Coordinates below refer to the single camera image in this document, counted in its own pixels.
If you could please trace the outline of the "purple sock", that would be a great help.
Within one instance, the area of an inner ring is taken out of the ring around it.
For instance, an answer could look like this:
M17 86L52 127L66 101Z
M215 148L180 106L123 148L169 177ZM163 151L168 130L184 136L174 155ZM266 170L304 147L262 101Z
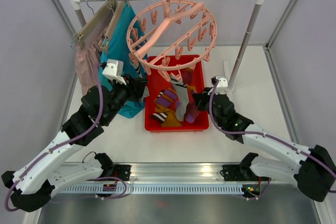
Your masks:
M193 94L197 93L196 87L192 84L193 73L194 69L186 68L184 69L182 74L183 83L187 87L188 100L189 100L188 105L186 107L186 113L184 115L184 120L188 123L194 123L195 119L200 114L200 111L198 111L196 108L196 103L193 98Z
M161 105L163 107L170 107L177 100L176 91L172 88L166 90L161 90L154 100L155 104Z

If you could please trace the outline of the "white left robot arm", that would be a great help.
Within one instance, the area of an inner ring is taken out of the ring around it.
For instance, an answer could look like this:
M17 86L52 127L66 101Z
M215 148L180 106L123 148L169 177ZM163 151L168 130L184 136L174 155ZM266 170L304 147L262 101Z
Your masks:
M17 171L6 171L1 179L8 193L5 209L33 212L56 194L86 180L110 180L114 163L106 153L70 169L61 165L89 145L109 126L127 101L140 101L148 93L147 79L128 74L112 81L112 90L97 83L81 98L81 106L65 122L55 138L31 162Z

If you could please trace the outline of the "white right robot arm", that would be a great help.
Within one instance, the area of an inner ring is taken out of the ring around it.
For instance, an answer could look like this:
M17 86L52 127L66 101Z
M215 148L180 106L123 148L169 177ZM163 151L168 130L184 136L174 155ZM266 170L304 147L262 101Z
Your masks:
M326 148L308 147L287 142L241 114L225 94L214 94L211 88L193 95L196 108L209 113L213 125L227 138L257 148L269 155L267 159L249 153L240 163L239 172L245 179L267 177L297 187L305 196L323 202L333 193L335 163Z

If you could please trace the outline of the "pink round clip hanger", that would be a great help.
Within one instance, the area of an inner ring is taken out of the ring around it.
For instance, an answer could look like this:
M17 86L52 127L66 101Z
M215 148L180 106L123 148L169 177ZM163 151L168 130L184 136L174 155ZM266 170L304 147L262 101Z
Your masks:
M161 0L139 12L127 30L129 58L147 74L156 70L168 82L181 81L183 69L209 61L217 22L202 2Z

